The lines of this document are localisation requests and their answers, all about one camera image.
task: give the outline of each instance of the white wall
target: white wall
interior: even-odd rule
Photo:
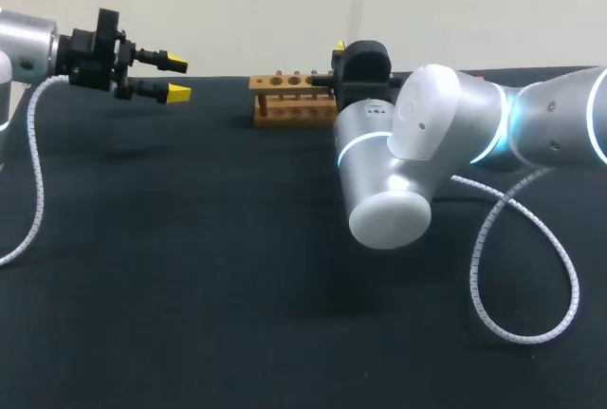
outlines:
[[[607,0],[0,0],[92,29],[97,8],[119,10],[139,46],[188,58],[193,75],[319,71],[339,39],[372,38],[395,70],[593,65],[607,53]],[[148,68],[138,75],[153,72]]]

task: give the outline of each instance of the black table surface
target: black table surface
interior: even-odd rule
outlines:
[[[523,85],[563,71],[482,73]],[[469,298],[490,199],[450,184],[423,238],[365,249],[330,130],[254,129],[246,79],[180,82],[190,105],[68,86],[41,99],[45,217],[0,269],[0,407],[604,407],[605,174],[556,172],[522,193],[570,252],[581,303],[555,342],[506,344]],[[26,106],[0,173],[2,254],[35,205]],[[461,175],[500,189],[520,177]],[[481,290],[521,334],[550,329],[569,302],[558,256],[512,211],[487,242]]]

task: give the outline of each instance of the cable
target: cable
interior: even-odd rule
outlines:
[[[31,95],[28,105],[28,140],[29,140],[29,153],[31,154],[31,164],[34,168],[34,177],[36,180],[36,213],[34,220],[29,228],[29,232],[23,239],[21,244],[15,248],[12,252],[8,253],[4,257],[0,258],[0,267],[5,266],[8,262],[17,258],[23,251],[25,251],[31,242],[33,241],[36,233],[40,229],[42,224],[43,212],[45,210],[45,186],[42,180],[42,169],[40,167],[40,157],[38,155],[38,145],[36,144],[36,131],[34,128],[34,115],[36,113],[36,105],[42,93],[52,84],[68,84],[69,78],[66,75],[60,75],[56,77],[50,77],[42,82],[34,94]]]
[[[471,179],[458,176],[451,177],[453,181],[471,186],[476,189],[480,189],[481,191],[484,191],[499,198],[498,202],[487,215],[487,218],[485,219],[485,222],[483,223],[483,226],[481,227],[481,230],[479,231],[478,236],[476,238],[476,243],[474,244],[474,252],[472,254],[472,262],[470,264],[470,295],[472,296],[472,302],[474,303],[476,312],[478,313],[483,323],[497,336],[517,344],[539,344],[555,339],[557,336],[563,333],[563,331],[567,327],[569,327],[569,325],[573,321],[573,318],[576,315],[576,312],[578,311],[579,306],[578,276],[576,275],[576,269],[574,268],[573,263],[571,262],[571,259],[567,254],[567,251],[561,245],[557,237],[536,215],[534,215],[525,206],[523,206],[512,198],[526,186],[531,184],[539,177],[543,177],[548,172],[548,169],[541,169],[537,172],[532,173],[531,175],[528,175],[527,177],[523,178],[521,181],[516,183],[514,186],[512,186],[505,194],[483,183],[479,183]],[[562,318],[562,320],[557,326],[541,335],[522,336],[504,330],[503,328],[495,324],[493,320],[491,320],[491,318],[487,314],[487,311],[485,310],[485,307],[483,307],[483,302],[481,301],[481,295],[478,289],[478,268],[481,261],[483,247],[485,246],[487,235],[489,233],[489,230],[493,226],[497,215],[507,204],[524,214],[524,216],[526,216],[531,222],[533,222],[533,224],[535,224],[548,238],[552,246],[555,248],[555,250],[561,257],[561,260],[565,266],[565,270],[567,271],[567,275],[569,276],[569,282],[571,283],[571,302],[569,304],[567,312],[565,313],[565,316]]]

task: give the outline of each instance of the black mount bracket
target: black mount bracket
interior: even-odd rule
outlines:
[[[388,50],[377,41],[357,41],[345,50],[333,50],[331,67],[333,76],[314,76],[312,84],[331,88],[340,112],[365,99],[391,102],[393,89],[402,85],[391,74]]]
[[[166,102],[168,84],[134,81],[128,77],[128,68],[137,60],[159,70],[186,73],[188,63],[166,51],[137,51],[126,33],[119,31],[119,16],[113,10],[100,9],[96,31],[74,29],[71,37],[61,35],[56,74],[67,75],[71,84],[85,88],[103,91],[114,88],[114,96],[120,99],[130,100],[135,93]]]

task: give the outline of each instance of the yellow tip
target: yellow tip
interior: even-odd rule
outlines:
[[[192,95],[192,89],[187,86],[179,86],[178,84],[169,84],[169,94],[167,95],[167,103],[187,102]]]
[[[185,64],[187,64],[187,63],[188,63],[188,62],[187,62],[186,60],[184,60],[183,58],[179,58],[178,56],[174,56],[174,54],[173,54],[173,53],[167,53],[167,56],[168,56],[168,58],[169,58],[171,61],[177,61],[177,62],[179,62],[179,63],[185,63]]]

